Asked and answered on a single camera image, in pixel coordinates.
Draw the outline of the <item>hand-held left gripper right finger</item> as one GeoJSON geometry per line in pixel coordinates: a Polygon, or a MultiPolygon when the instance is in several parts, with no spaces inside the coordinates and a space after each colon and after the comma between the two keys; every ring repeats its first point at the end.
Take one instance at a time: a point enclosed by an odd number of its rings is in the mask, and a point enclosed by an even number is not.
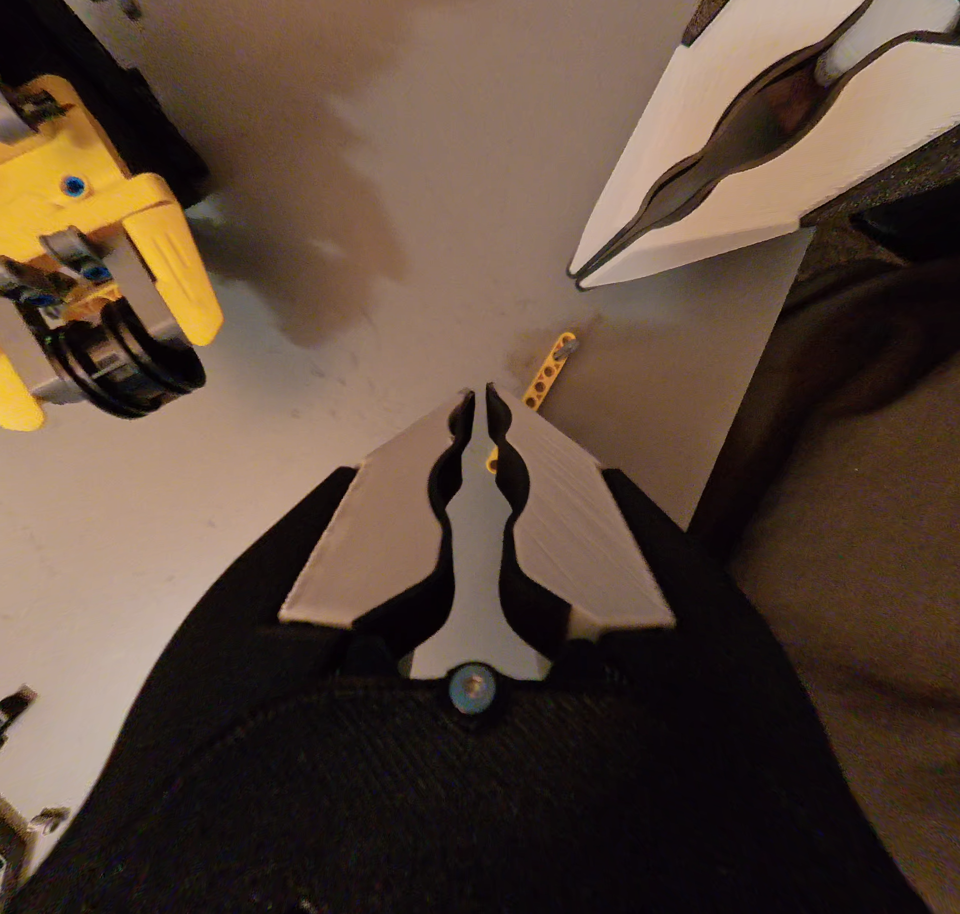
{"type": "Polygon", "coordinates": [[[510,507],[499,599],[512,631],[556,660],[571,642],[674,628],[601,463],[518,398],[486,387],[494,480],[510,507]]]}

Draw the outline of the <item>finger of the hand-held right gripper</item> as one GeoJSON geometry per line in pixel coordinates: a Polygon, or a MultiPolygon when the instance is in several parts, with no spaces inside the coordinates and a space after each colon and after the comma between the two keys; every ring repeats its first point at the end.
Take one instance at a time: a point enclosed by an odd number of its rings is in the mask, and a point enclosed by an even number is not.
{"type": "Polygon", "coordinates": [[[577,287],[638,280],[797,231],[814,209],[958,125],[959,46],[897,38],[841,78],[824,104],[796,140],[576,273],[577,287]]]}
{"type": "Polygon", "coordinates": [[[694,44],[680,44],[585,225],[568,268],[590,271],[655,188],[701,153],[735,100],[785,58],[817,48],[868,0],[730,0],[694,44]]]}

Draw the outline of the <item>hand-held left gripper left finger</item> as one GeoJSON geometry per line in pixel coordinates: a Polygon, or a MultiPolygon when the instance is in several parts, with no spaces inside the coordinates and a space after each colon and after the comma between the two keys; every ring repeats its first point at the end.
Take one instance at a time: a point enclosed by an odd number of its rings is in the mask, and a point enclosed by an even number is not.
{"type": "Polygon", "coordinates": [[[447,513],[462,485],[475,394],[458,392],[359,464],[278,612],[413,653],[446,623],[454,597],[447,513]]]}

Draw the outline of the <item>yellow thin toy beam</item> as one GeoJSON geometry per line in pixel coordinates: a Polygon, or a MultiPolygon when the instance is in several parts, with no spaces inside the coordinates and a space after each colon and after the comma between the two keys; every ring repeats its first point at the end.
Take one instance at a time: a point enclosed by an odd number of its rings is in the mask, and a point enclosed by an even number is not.
{"type": "Polygon", "coordinates": [[[562,373],[567,362],[570,360],[569,357],[566,360],[557,361],[554,358],[554,353],[558,346],[561,345],[565,340],[565,338],[570,337],[571,335],[578,338],[578,336],[571,331],[561,332],[555,338],[548,354],[541,362],[538,370],[534,374],[533,379],[530,380],[529,384],[524,390],[520,400],[530,411],[533,411],[534,413],[541,412],[551,388],[558,380],[558,377],[562,373]]]}

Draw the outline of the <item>person's right hand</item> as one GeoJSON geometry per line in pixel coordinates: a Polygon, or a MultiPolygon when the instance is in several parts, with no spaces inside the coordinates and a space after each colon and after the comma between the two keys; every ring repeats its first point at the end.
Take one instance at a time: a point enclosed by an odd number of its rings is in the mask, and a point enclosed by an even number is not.
{"type": "Polygon", "coordinates": [[[815,76],[815,64],[786,72],[765,89],[766,102],[779,128],[786,134],[800,129],[826,94],[815,76]]]}

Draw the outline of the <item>yellow black toy brick model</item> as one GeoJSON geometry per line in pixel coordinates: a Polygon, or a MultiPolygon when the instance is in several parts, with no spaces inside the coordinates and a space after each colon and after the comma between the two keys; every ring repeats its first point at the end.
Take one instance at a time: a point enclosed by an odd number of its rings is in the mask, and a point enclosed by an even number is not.
{"type": "Polygon", "coordinates": [[[186,209],[209,170],[66,0],[1,0],[1,424],[149,416],[202,388],[222,309],[186,209]]]}

